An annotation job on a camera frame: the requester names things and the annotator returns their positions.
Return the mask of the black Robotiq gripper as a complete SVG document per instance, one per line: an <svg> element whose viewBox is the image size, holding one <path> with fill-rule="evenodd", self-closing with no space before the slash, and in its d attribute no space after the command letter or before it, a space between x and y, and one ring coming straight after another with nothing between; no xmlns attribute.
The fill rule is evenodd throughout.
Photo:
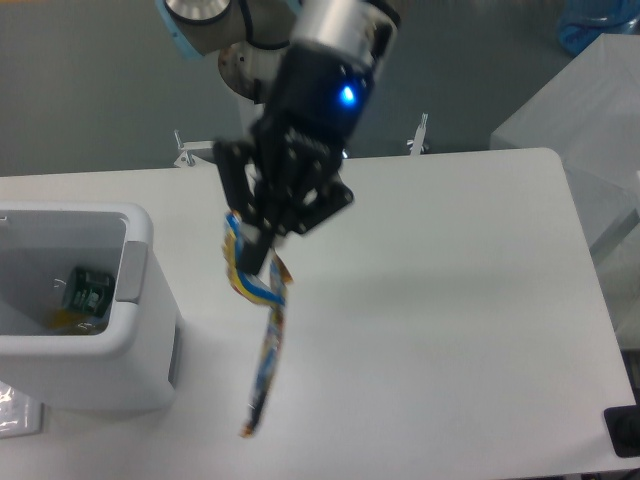
<svg viewBox="0 0 640 480"><path fill-rule="evenodd" d="M280 65L263 116L247 140L213 146L227 205L245 230L236 261L257 275L271 249L291 232L306 235L354 201L339 170L342 151L371 97L378 58L355 58L312 42L291 45ZM259 180L252 192L246 167L255 160ZM258 200L290 201L273 225Z"/></svg>

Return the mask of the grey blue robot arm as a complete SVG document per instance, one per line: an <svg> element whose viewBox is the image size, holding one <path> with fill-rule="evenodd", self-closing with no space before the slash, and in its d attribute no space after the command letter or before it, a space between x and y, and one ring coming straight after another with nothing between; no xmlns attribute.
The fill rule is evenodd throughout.
<svg viewBox="0 0 640 480"><path fill-rule="evenodd" d="M263 108L237 140L212 146L226 201L249 227L237 260L258 273L276 242L305 235L351 204L339 171L401 24L394 1L160 1L191 56L252 53L274 64L245 73Z"/></svg>

